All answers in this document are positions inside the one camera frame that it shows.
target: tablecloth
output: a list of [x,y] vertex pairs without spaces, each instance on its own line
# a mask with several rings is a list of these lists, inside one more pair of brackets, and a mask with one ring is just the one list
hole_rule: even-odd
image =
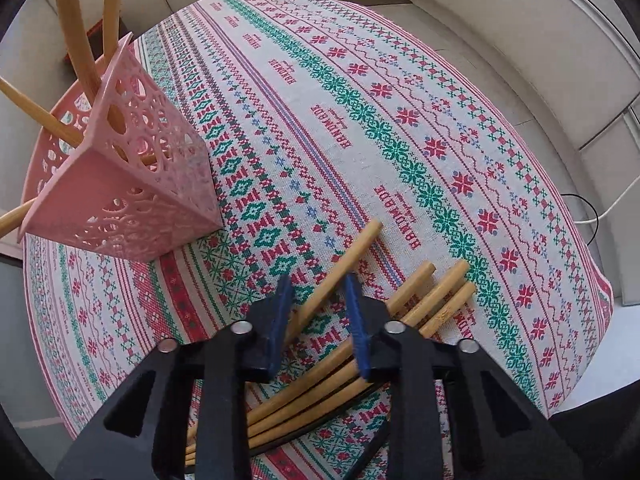
[[[514,128],[427,45],[345,2],[201,0],[134,49],[206,140],[225,227],[150,264],[26,237],[31,332],[72,435],[162,338],[211,336],[284,272],[302,303],[372,218],[385,227],[358,266],[366,294],[466,258],[478,293],[438,337],[478,340],[545,415],[571,392],[609,323],[609,283]],[[335,298],[248,404],[347,336]],[[372,394],[258,457],[255,477],[340,478],[388,407]]]

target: pink plastic basket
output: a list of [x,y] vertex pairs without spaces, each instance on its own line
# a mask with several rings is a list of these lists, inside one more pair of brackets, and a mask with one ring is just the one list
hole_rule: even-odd
[[[76,81],[52,111],[84,133],[80,146],[40,131],[22,194],[24,202],[37,199],[20,236],[148,262],[222,227],[206,144],[129,40],[120,40],[92,108]],[[120,116],[123,134],[108,114]],[[151,154],[157,162],[145,166]]]

